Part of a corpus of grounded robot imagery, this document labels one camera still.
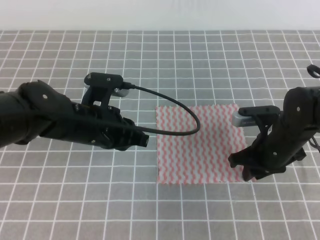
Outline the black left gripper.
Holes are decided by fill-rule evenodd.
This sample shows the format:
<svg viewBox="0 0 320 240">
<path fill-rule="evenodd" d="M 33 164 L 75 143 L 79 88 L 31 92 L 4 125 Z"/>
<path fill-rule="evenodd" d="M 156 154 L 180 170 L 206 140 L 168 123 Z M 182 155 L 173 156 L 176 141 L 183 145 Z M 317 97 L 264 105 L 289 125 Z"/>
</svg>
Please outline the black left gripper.
<svg viewBox="0 0 320 240">
<path fill-rule="evenodd" d="M 115 107 L 102 111 L 99 106 L 75 102 L 71 102 L 69 107 L 66 111 L 50 114 L 50 124 L 39 136 L 119 151 L 148 145 L 149 135 L 143 131 L 125 129 L 134 126 L 134 122 L 122 117 Z"/>
</svg>

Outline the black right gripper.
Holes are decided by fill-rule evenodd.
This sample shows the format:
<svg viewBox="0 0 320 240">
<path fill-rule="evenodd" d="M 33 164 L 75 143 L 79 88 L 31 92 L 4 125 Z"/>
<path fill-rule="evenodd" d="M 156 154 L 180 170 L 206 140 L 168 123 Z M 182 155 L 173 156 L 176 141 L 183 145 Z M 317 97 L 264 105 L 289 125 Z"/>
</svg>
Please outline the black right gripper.
<svg viewBox="0 0 320 240">
<path fill-rule="evenodd" d="M 307 142 L 305 129 L 285 126 L 279 115 L 267 134 L 257 135 L 251 146 L 228 157 L 232 168 L 242 166 L 245 182 L 256 181 L 273 174 L 284 173 L 286 167 L 301 161 L 305 156 L 303 145 Z"/>
</svg>

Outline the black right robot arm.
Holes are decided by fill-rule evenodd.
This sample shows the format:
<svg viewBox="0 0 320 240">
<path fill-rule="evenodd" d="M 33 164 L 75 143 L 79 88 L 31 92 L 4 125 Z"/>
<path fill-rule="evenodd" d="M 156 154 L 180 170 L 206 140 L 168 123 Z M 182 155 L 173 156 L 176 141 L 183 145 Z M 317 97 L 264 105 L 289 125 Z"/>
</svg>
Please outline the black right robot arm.
<svg viewBox="0 0 320 240">
<path fill-rule="evenodd" d="M 228 157 L 231 168 L 242 166 L 248 182 L 286 171 L 306 157 L 303 146 L 320 131 L 319 87 L 290 89 L 283 108 L 274 105 L 241 107 L 232 114 L 235 127 L 259 128 L 252 145 Z"/>
</svg>

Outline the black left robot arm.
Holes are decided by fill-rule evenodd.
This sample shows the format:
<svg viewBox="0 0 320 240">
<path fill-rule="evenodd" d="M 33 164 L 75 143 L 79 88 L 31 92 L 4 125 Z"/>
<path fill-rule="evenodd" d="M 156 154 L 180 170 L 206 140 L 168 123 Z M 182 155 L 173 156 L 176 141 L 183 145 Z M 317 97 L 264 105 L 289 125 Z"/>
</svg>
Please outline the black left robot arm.
<svg viewBox="0 0 320 240">
<path fill-rule="evenodd" d="M 27 145 L 41 137 L 125 151 L 146 147 L 149 136 L 116 107 L 71 101 L 43 81 L 0 93 L 0 145 Z"/>
</svg>

